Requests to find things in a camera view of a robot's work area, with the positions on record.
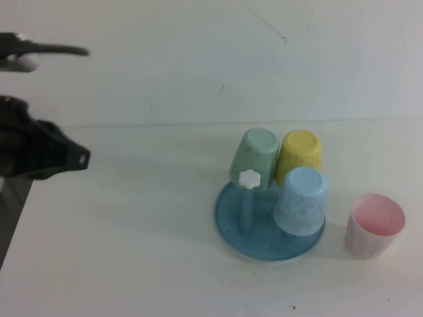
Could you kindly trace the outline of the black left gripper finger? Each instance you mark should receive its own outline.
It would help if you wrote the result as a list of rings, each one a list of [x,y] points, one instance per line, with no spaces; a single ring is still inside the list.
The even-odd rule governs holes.
[[[88,168],[91,152],[68,138],[54,123],[38,120],[30,145],[28,177],[47,180],[63,172]]]
[[[21,62],[25,56],[30,54],[88,56],[90,51],[79,46],[34,42],[19,33],[1,33],[1,61]]]

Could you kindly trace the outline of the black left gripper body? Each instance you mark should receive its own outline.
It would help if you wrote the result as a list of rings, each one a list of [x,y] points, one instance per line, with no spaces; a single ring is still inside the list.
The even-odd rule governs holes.
[[[33,123],[25,101],[1,95],[2,177],[31,177],[28,162]]]

